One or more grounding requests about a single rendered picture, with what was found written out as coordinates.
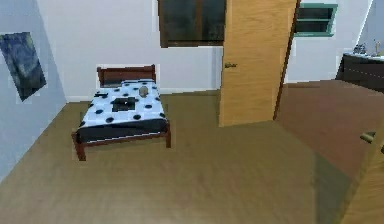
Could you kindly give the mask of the red-brown bed with dotted cover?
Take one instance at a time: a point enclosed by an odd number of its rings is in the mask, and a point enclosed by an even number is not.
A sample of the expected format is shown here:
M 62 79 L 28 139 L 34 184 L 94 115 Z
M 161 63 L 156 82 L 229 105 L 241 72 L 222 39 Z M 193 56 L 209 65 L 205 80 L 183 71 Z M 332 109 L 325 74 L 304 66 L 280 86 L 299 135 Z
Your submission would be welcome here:
M 163 137 L 171 146 L 171 125 L 156 84 L 154 65 L 97 69 L 100 88 L 94 94 L 76 131 L 71 134 L 78 159 L 87 147 Z M 139 95 L 142 86 L 148 95 Z M 134 97 L 135 109 L 113 112 L 116 98 Z

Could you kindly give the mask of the black laptop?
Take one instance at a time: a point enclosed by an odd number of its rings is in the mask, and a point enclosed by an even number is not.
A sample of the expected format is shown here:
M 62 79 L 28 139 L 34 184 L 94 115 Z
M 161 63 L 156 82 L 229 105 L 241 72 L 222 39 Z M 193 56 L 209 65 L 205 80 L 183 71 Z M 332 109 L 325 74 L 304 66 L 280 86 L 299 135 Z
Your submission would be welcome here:
M 129 111 L 135 109 L 136 99 L 134 97 L 116 98 L 111 104 L 113 112 Z

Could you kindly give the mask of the light wooden room door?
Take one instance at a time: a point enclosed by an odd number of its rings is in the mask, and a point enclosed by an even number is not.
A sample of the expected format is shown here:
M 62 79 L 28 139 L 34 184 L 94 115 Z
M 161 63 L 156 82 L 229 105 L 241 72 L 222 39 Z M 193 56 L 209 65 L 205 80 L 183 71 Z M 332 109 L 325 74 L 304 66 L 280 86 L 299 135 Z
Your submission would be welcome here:
M 227 0 L 220 88 L 221 127 L 273 118 L 300 0 Z M 225 68 L 236 63 L 236 68 Z
M 340 224 L 384 224 L 384 118 L 351 190 Z

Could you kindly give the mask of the dark brown framed window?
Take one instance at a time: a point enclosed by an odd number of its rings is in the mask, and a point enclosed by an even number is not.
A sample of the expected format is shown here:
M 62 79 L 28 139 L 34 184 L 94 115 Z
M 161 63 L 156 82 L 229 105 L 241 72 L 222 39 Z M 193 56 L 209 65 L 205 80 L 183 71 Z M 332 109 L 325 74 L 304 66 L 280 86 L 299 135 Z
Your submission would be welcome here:
M 157 0 L 160 46 L 221 46 L 226 0 Z

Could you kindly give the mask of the dark cabinet with pale top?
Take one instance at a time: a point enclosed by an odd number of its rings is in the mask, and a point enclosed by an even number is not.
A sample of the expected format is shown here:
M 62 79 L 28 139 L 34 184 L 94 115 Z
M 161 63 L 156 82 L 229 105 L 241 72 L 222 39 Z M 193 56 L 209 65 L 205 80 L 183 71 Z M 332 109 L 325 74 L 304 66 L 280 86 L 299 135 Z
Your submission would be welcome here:
M 336 80 L 384 93 L 384 59 L 345 53 Z

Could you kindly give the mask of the dark blue framed picture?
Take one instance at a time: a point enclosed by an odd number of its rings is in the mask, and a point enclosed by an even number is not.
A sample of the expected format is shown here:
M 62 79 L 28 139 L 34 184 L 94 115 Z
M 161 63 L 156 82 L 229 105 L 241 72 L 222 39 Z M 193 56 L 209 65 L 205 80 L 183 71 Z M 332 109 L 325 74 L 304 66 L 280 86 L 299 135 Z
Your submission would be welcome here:
M 0 35 L 0 50 L 22 101 L 47 84 L 29 32 Z

